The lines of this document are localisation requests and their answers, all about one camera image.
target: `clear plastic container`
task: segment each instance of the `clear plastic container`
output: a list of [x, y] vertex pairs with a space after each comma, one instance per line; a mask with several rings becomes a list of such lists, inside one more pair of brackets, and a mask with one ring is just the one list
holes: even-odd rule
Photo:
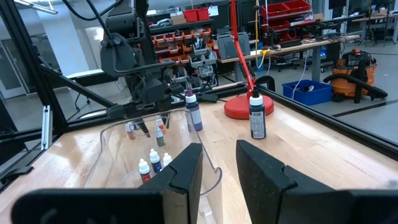
[[[164, 120], [164, 146], [158, 146], [156, 141], [157, 119]], [[127, 134], [126, 124], [130, 130], [135, 129], [130, 135]], [[142, 126], [137, 129], [140, 124], [146, 125], [149, 134], [142, 131]], [[190, 143], [202, 144], [187, 110], [173, 110], [121, 121], [103, 129], [100, 138], [101, 152], [84, 184], [86, 188], [138, 188], [142, 185], [138, 163], [143, 158], [150, 165], [150, 149], [158, 152], [163, 165], [165, 152], [175, 159]], [[221, 169], [213, 166], [203, 147], [197, 223], [223, 222], [221, 177]]]

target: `black metal frame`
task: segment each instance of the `black metal frame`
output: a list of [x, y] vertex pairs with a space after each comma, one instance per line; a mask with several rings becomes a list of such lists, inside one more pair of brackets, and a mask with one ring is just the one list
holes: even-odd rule
[[[2, 16], [4, 23], [12, 37], [13, 42], [15, 43], [19, 54], [21, 55], [22, 62], [25, 65], [28, 74], [34, 79], [35, 84], [37, 86], [37, 94], [40, 97], [40, 100], [43, 105], [50, 105], [53, 109], [53, 134], [55, 138], [59, 138], [63, 133], [69, 131], [76, 131], [79, 129], [89, 128], [92, 126], [111, 123], [115, 121], [119, 121], [122, 118], [111, 119], [106, 114], [93, 116], [90, 118], [79, 119], [67, 122], [62, 112], [62, 109], [57, 101], [54, 91], [50, 86], [49, 81], [47, 80], [47, 76], [44, 75], [46, 72], [40, 67], [39, 59], [35, 53], [35, 50], [32, 46], [32, 42], [30, 40], [29, 34], [26, 30], [26, 27], [22, 21], [21, 16], [19, 15], [18, 10], [15, 7], [14, 1], [0, 1], [0, 15]], [[314, 109], [305, 106], [301, 103], [293, 101], [284, 96], [278, 95], [277, 93], [266, 89], [263, 86], [259, 87], [262, 94], [271, 97], [278, 103], [281, 103], [299, 113], [304, 114], [305, 116], [318, 121], [319, 123], [338, 131], [339, 133], [348, 136], [355, 141], [364, 144], [371, 149], [376, 150], [396, 161], [398, 161], [398, 144], [388, 141], [380, 136], [367, 132], [363, 129], [354, 127], [352, 125], [346, 124], [336, 118], [331, 116], [327, 116], [322, 114]], [[219, 98], [224, 98], [227, 96], [233, 96], [245, 93], [247, 88], [244, 84], [237, 84], [236, 86], [228, 86], [224, 88], [219, 88], [217, 90], [208, 90], [206, 93], [211, 93], [217, 95]], [[84, 95], [89, 94], [92, 98], [96, 100], [101, 99], [102, 97], [98, 95], [92, 95], [92, 93], [85, 92]], [[107, 100], [104, 100], [104, 103], [107, 106], [110, 106], [110, 103]], [[176, 103], [172, 105], [173, 108], [182, 107], [184, 103]], [[147, 110], [146, 114], [155, 113], [155, 110]], [[11, 137], [5, 139], [4, 137], [0, 137], [0, 145], [9, 144], [13, 141], [26, 142], [35, 139], [40, 139], [41, 137], [41, 129], [32, 129], [28, 131], [18, 131], [15, 132]], [[34, 159], [38, 158], [41, 153], [37, 153], [36, 156], [33, 156]], [[28, 166], [32, 163], [32, 160], [28, 160], [29, 157], [24, 158], [22, 161], [18, 162], [19, 166]]]

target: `blue bin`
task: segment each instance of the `blue bin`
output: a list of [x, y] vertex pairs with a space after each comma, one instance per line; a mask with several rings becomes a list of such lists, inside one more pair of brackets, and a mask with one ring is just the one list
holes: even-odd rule
[[[284, 96], [291, 98], [294, 86], [298, 82], [291, 82], [282, 84], [284, 89]], [[314, 89], [312, 91], [305, 91], [306, 87], [313, 86]], [[311, 106], [319, 103], [324, 103], [331, 100], [331, 96], [333, 93], [333, 86], [318, 83], [311, 80], [301, 80], [296, 88], [294, 93], [294, 100], [303, 103], [305, 105]]]

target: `wooden table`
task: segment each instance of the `wooden table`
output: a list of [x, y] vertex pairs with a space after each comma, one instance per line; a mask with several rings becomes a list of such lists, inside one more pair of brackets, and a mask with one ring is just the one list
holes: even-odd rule
[[[249, 121], [224, 115], [224, 103], [202, 103], [203, 130], [199, 132], [211, 161], [223, 170], [224, 223], [250, 223], [238, 179], [235, 147], [245, 139], [285, 164], [335, 189], [387, 189], [398, 180], [398, 162], [275, 103], [267, 116], [267, 137], [250, 137]], [[105, 126], [62, 135], [0, 194], [0, 223], [9, 223], [14, 201], [39, 188], [82, 187], [98, 156], [100, 130]]]
[[[347, 35], [344, 36], [344, 38], [341, 38], [342, 41], [345, 40], [355, 40], [358, 39], [358, 35]], [[338, 43], [339, 40], [324, 40], [324, 41], [315, 41], [315, 39], [312, 40], [305, 40], [302, 45], [298, 46], [293, 46], [293, 47], [286, 47], [281, 50], [271, 50], [268, 56], [272, 55], [280, 55], [280, 54], [287, 54], [287, 53], [292, 53], [292, 52], [299, 52], [299, 51], [304, 51], [304, 50], [310, 50], [312, 49], [312, 80], [315, 82], [320, 81], [320, 69], [321, 69], [321, 46], [322, 45], [328, 45], [328, 44], [334, 44]], [[250, 52], [250, 55], [247, 55], [244, 57], [245, 60], [253, 60], [257, 58], [261, 58], [261, 51], [258, 50], [257, 53], [255, 50], [252, 50]], [[234, 62], [235, 63], [235, 80], [238, 81], [243, 81], [243, 74], [242, 71], [239, 67], [239, 58], [228, 58], [228, 59], [217, 59], [217, 62], [219, 63], [229, 63], [229, 62]]]
[[[388, 18], [396, 18], [398, 17], [398, 14], [392, 14], [388, 15]], [[387, 19], [387, 15], [380, 15], [380, 16], [371, 16], [371, 20], [376, 20], [376, 19]], [[362, 27], [362, 33], [361, 33], [361, 38], [364, 38], [366, 35], [366, 29], [368, 28], [367, 21], [369, 18], [361, 18], [361, 19], [355, 19], [353, 22], [360, 22], [361, 27]], [[395, 20], [394, 22], [394, 34], [392, 35], [393, 41], [397, 41], [398, 38], [398, 19]]]

